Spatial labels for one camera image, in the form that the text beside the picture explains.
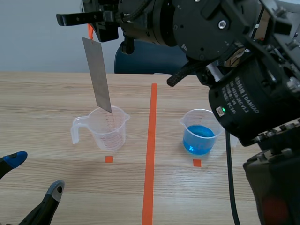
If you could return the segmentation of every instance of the metal plate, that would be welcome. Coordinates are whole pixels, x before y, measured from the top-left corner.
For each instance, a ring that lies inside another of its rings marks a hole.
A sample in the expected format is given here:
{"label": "metal plate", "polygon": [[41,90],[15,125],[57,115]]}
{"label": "metal plate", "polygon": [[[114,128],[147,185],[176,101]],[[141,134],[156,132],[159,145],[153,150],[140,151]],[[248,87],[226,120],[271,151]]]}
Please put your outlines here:
{"label": "metal plate", "polygon": [[101,43],[82,38],[97,105],[112,112]]}

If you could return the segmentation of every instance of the orange tag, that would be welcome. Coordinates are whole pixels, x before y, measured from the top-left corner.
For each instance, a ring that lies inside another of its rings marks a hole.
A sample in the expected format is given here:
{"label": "orange tag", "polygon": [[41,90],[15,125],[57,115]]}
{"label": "orange tag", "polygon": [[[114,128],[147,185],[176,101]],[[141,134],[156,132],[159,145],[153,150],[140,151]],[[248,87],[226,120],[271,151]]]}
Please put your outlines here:
{"label": "orange tag", "polygon": [[93,38],[94,30],[93,30],[93,27],[90,24],[88,24],[88,30],[89,30],[89,37],[93,41],[94,40],[94,38]]}
{"label": "orange tag", "polygon": [[105,163],[113,163],[113,156],[105,156]]}
{"label": "orange tag", "polygon": [[194,159],[193,161],[194,161],[194,166],[195,166],[195,167],[201,167],[201,166],[202,166],[202,165],[201,165],[201,160],[200,160],[200,159]]}

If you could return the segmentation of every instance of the orange marker square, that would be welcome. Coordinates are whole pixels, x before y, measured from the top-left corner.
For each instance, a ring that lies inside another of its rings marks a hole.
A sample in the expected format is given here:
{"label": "orange marker square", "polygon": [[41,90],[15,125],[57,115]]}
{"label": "orange marker square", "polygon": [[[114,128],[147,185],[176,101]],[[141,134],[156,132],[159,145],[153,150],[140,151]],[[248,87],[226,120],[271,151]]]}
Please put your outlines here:
{"label": "orange marker square", "polygon": [[113,156],[105,156],[105,163],[113,163]]}
{"label": "orange marker square", "polygon": [[201,160],[200,159],[194,159],[194,166],[201,167]]}

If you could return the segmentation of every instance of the table surface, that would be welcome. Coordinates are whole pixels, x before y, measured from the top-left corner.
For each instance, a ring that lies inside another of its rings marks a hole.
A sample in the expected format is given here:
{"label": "table surface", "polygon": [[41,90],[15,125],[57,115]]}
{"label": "table surface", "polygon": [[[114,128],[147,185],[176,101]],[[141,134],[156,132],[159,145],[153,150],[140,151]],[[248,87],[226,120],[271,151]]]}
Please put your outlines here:
{"label": "table surface", "polygon": [[[225,135],[198,157],[181,144],[180,118],[210,109],[208,88],[195,76],[176,87],[167,75],[107,76],[112,105],[131,116],[127,140],[117,152],[97,147],[88,130],[72,144],[75,117],[96,106],[89,74],[0,73],[0,154],[25,150],[29,157],[0,182],[0,223],[17,225],[43,199],[50,184],[66,182],[52,225],[141,225],[151,84],[157,83],[154,225],[232,225]],[[232,150],[241,224],[259,224],[242,164],[259,152],[238,143]],[[113,164],[105,156],[114,156]],[[202,167],[193,167],[201,159]]]}

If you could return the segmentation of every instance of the plastic measuring cup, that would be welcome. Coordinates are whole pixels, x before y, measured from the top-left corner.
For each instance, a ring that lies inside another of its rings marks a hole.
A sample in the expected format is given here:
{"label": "plastic measuring cup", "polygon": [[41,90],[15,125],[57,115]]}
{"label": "plastic measuring cup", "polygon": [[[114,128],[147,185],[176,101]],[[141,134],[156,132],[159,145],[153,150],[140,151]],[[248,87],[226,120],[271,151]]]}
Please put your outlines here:
{"label": "plastic measuring cup", "polygon": [[73,144],[79,142],[79,128],[86,127],[93,134],[99,148],[114,151],[122,147],[126,139],[126,121],[130,119],[122,109],[112,106],[112,113],[98,108],[88,116],[74,119],[71,128]]}
{"label": "plastic measuring cup", "polygon": [[195,155],[208,153],[223,132],[213,112],[206,109],[187,112],[180,123],[185,128],[183,145],[186,150]]}

